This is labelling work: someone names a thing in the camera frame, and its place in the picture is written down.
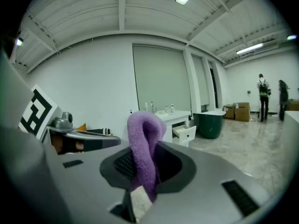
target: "floor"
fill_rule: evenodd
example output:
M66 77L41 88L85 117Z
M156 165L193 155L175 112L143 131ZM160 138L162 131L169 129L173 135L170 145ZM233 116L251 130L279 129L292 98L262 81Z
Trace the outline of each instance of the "floor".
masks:
M253 176L270 195L280 191L286 180L283 175L284 155L280 144L282 122L268 117L264 123L241 122L224 119L220 137L207 140L196 134L189 148L218 155L241 171ZM137 221L150 208L151 203L142 187L131 193Z

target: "person wearing backpack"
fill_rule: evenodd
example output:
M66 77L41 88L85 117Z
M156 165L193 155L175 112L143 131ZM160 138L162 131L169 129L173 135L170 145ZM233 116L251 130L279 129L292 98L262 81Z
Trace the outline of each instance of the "person wearing backpack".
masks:
M280 104L280 109L279 109L279 119L280 120L284 120L284 117L285 117L285 111L286 111L286 108L287 108L287 103L288 103L288 100L289 100L289 94L288 94L288 86L287 84L282 81L282 80L279 80L278 82L279 86L279 104Z
M263 107L266 106L265 110L265 120L267 120L268 116L268 107L269 107L269 97L270 95L270 85L266 79L264 79L262 74L259 74L259 80L257 81L257 88L260 94L261 100L261 122L263 122Z

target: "white ceiling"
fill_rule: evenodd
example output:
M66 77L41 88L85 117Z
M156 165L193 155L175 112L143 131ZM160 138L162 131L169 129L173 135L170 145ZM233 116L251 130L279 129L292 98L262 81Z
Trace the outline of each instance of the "white ceiling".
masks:
M198 47L224 63L237 50L290 33L267 0L32 0L21 24L16 62L30 72L82 40L107 34L161 35Z

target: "purple towel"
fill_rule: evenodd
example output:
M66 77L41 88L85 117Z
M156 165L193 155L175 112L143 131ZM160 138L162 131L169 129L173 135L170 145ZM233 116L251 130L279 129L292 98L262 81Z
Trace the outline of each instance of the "purple towel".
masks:
M156 198L155 188L159 180L153 156L156 144L162 140L165 132L164 122L150 112L136 112L128 119L129 143L137 171L131 183L131 191L142 185L151 202Z

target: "brown box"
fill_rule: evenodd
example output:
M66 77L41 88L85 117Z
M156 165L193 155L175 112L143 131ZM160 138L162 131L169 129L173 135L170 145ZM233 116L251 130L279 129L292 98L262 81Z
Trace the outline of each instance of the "brown box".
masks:
M291 100L288 103L288 110L290 110L290 111L299 111L299 100Z
M235 105L234 104L225 105L223 107L223 111L226 112L225 115L224 115L225 118L233 119L235 117Z
M250 105L249 103L235 104L235 120L247 121L250 119Z

